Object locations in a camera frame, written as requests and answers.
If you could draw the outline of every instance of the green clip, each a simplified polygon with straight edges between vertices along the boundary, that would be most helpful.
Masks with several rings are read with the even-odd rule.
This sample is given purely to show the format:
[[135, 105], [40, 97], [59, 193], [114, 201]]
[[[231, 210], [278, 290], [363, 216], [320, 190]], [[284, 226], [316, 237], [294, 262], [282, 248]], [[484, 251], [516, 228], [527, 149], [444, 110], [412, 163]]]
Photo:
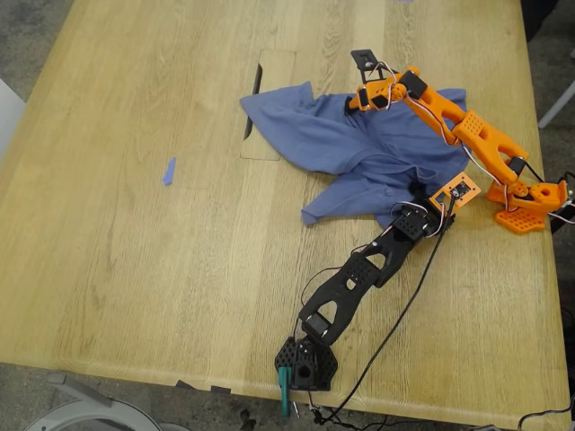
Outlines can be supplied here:
[[279, 387], [281, 388], [281, 416], [289, 418], [289, 383], [291, 366], [281, 366], [278, 370]]

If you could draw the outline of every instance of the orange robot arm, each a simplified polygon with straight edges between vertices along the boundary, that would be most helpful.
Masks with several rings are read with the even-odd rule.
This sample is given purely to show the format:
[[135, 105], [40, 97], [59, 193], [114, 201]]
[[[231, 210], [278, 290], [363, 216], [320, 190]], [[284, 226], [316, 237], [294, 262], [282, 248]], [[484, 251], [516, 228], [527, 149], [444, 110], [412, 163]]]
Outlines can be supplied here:
[[[544, 228], [547, 213], [559, 208], [568, 198], [565, 180], [557, 184], [541, 182], [528, 187], [518, 180], [528, 157], [527, 151], [518, 143], [488, 124], [475, 111], [462, 110], [427, 86], [418, 77], [417, 68], [410, 66], [403, 74], [399, 74], [383, 62], [377, 65], [391, 75], [384, 79], [380, 74], [381, 79], [366, 81], [365, 70], [362, 71], [364, 83], [348, 99], [346, 111], [389, 109], [393, 102], [403, 100], [443, 137], [446, 144], [463, 143], [477, 154], [486, 171], [495, 179], [487, 192], [487, 198], [506, 205], [504, 211], [495, 215], [498, 223], [516, 233]], [[452, 128], [446, 119], [454, 124]], [[504, 160], [501, 153], [509, 158]]]

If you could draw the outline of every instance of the blue plastic piece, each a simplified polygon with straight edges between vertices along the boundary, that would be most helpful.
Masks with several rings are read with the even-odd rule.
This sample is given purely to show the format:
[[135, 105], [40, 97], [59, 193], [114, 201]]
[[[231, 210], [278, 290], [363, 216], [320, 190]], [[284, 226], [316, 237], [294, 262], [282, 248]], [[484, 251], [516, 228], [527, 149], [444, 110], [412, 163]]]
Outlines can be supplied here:
[[168, 162], [168, 165], [165, 168], [164, 176], [162, 177], [162, 182], [164, 183], [164, 186], [172, 184], [173, 170], [175, 168], [176, 168], [176, 158], [172, 157], [170, 159], [170, 162]]

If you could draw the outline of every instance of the floor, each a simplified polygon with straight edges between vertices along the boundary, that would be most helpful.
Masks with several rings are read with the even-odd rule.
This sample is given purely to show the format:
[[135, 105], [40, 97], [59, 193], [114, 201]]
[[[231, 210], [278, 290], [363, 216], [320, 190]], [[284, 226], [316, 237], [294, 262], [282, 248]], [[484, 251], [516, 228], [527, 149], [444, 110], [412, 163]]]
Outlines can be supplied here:
[[[0, 1], [0, 78], [24, 100], [66, 17], [72, 0]], [[575, 77], [575, 61], [569, 53], [575, 48], [575, 2], [560, 0], [557, 9], [529, 43], [535, 104], [539, 118]], [[493, 76], [497, 83], [497, 67]], [[551, 180], [567, 170], [575, 171], [575, 100], [540, 132], [544, 171]], [[562, 304], [575, 311], [575, 229], [565, 226], [553, 237], [557, 277]], [[45, 384], [44, 370], [0, 364], [0, 431], [23, 430], [38, 415], [67, 400], [66, 395]], [[318, 429], [312, 415], [301, 405], [300, 419], [280, 416], [279, 403], [234, 395], [217, 394], [142, 383], [123, 382], [90, 376], [77, 376], [106, 396], [126, 400], [164, 422], [184, 425], [191, 430], [237, 430], [240, 412], [248, 409], [258, 422], [256, 429], [269, 431]], [[358, 425], [381, 421], [381, 415], [346, 411], [341, 419]], [[328, 431], [340, 429], [326, 426]], [[425, 422], [398, 425], [396, 430], [456, 431], [465, 426]]]

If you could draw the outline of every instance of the wooden table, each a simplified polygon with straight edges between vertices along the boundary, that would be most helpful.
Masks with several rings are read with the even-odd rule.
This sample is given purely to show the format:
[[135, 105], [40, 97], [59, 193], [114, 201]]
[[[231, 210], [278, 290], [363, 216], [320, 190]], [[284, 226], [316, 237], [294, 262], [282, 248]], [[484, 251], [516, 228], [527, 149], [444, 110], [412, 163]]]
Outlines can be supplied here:
[[[352, 91], [353, 48], [466, 88], [542, 170], [519, 2], [76, 0], [0, 169], [0, 361], [278, 398], [272, 362], [305, 281], [379, 228], [304, 226], [331, 178], [245, 143], [237, 100], [258, 61], [268, 85]], [[496, 208], [457, 215], [351, 409], [515, 427], [567, 404], [551, 236], [504, 230]], [[347, 394], [432, 245], [364, 298], [318, 403]]]

